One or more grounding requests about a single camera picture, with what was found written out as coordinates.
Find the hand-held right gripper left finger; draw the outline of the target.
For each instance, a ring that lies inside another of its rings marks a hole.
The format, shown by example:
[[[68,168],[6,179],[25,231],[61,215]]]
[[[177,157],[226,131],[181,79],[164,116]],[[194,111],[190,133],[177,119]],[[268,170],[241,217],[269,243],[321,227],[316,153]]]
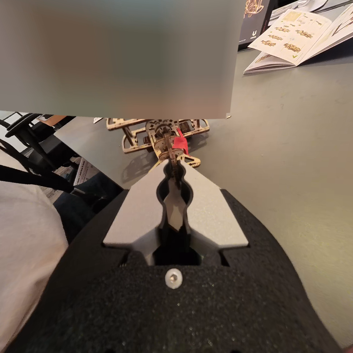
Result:
[[[153,252],[159,247],[158,227],[163,206],[157,197],[157,187],[165,179],[162,162],[131,186],[103,244],[109,247],[139,251],[148,265],[154,265]]]

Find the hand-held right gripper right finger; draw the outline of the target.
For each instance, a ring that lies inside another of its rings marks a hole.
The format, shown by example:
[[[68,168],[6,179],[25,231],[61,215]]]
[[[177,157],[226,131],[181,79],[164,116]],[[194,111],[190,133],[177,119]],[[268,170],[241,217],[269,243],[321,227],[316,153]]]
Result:
[[[221,189],[200,172],[180,161],[181,182],[190,193],[184,222],[190,231],[190,246],[202,258],[226,249],[249,245]]]

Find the wooden model biplane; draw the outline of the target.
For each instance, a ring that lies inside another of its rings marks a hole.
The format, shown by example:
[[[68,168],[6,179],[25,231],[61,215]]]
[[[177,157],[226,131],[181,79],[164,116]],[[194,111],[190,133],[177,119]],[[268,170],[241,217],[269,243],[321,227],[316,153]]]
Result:
[[[121,130],[120,143],[125,155],[137,153],[121,175],[121,185],[134,183],[165,161],[175,170],[178,161],[197,168],[201,161],[190,155],[188,139],[209,132],[205,119],[121,119],[107,118],[108,131]]]

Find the grey desk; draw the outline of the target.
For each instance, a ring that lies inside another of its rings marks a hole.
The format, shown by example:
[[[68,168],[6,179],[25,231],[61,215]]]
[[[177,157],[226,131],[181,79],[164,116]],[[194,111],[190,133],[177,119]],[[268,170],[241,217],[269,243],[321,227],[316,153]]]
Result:
[[[243,75],[231,118],[192,138],[200,173],[272,233],[341,347],[352,344],[352,40],[290,69]]]

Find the wooden side desk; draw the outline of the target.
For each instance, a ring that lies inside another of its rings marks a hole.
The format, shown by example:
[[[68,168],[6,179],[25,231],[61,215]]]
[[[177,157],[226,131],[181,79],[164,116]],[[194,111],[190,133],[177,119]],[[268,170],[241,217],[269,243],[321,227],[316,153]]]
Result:
[[[72,121],[74,118],[75,116],[42,114],[37,117],[37,120],[53,129],[60,129],[61,127]]]

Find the person's dark trousers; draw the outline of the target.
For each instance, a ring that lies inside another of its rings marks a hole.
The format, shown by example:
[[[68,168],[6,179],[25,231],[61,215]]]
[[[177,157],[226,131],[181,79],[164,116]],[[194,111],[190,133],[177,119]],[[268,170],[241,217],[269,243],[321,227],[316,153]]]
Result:
[[[78,189],[103,197],[104,201],[99,203],[98,206],[91,206],[78,196],[65,192],[59,196],[54,202],[54,207],[60,215],[68,244],[74,240],[78,233],[100,210],[123,192],[123,188],[101,172],[88,181],[79,184]]]

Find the printed paper sheet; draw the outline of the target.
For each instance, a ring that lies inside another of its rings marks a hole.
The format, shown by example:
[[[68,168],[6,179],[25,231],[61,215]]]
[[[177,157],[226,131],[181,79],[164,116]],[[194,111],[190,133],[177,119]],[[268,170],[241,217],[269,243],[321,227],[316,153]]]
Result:
[[[94,165],[86,161],[86,159],[81,158],[73,186],[78,186],[88,181],[98,173],[99,170]]]

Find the person's white shirt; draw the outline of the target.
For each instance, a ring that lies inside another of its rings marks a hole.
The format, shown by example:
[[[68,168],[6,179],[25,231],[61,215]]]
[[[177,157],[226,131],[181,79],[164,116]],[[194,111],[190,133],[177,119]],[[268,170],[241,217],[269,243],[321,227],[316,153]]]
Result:
[[[42,190],[1,181],[1,352],[33,313],[67,247],[61,218]]]

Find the black model kit box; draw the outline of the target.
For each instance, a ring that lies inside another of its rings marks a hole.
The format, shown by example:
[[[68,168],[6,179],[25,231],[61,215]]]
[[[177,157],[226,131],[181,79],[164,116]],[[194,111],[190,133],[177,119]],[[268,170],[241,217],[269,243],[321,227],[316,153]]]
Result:
[[[247,49],[267,29],[275,2],[274,0],[246,1],[238,51]]]

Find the white instruction booklet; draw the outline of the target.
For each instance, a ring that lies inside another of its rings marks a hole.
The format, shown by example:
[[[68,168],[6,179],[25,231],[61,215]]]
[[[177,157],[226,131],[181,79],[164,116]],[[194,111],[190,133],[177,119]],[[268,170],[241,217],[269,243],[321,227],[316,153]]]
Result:
[[[334,21],[302,9],[288,9],[249,45],[260,54],[244,74],[300,66],[352,37],[352,3]]]

